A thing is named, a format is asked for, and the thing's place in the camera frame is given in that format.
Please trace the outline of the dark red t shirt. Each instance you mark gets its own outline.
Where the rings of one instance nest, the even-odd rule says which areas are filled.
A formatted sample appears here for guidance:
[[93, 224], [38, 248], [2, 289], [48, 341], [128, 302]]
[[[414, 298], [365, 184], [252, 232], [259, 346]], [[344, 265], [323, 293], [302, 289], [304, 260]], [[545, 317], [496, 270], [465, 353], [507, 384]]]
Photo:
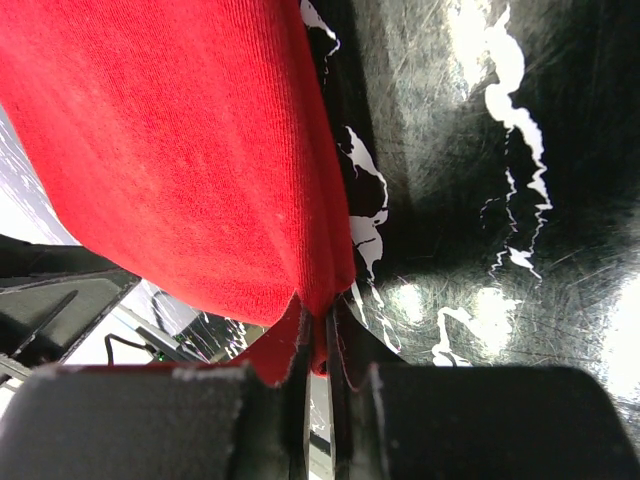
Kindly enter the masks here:
[[306, 1], [5, 1], [1, 104], [64, 227], [178, 299], [277, 336], [269, 382], [355, 277]]

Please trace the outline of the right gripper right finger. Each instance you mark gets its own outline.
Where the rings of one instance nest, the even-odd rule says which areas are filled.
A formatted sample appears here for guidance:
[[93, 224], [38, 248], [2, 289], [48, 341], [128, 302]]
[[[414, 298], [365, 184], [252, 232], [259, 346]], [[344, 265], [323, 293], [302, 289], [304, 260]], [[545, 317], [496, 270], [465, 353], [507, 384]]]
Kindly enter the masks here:
[[565, 367], [431, 367], [389, 350], [337, 301], [327, 320], [339, 479], [635, 479], [613, 404]]

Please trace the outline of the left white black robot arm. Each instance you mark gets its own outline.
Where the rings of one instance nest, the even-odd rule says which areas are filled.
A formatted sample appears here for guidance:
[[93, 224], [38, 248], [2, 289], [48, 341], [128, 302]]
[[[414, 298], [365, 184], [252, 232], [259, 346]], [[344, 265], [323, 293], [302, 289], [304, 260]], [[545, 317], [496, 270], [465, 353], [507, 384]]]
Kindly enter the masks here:
[[81, 246], [1, 237], [1, 385], [63, 362], [141, 278]]

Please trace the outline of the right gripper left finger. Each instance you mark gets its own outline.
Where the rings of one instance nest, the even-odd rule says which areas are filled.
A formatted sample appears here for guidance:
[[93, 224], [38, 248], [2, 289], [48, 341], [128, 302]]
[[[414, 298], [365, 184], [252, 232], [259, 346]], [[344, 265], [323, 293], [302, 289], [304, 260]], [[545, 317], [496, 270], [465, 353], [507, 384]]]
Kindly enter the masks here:
[[218, 365], [47, 365], [1, 420], [5, 479], [305, 479], [312, 323], [293, 299]]

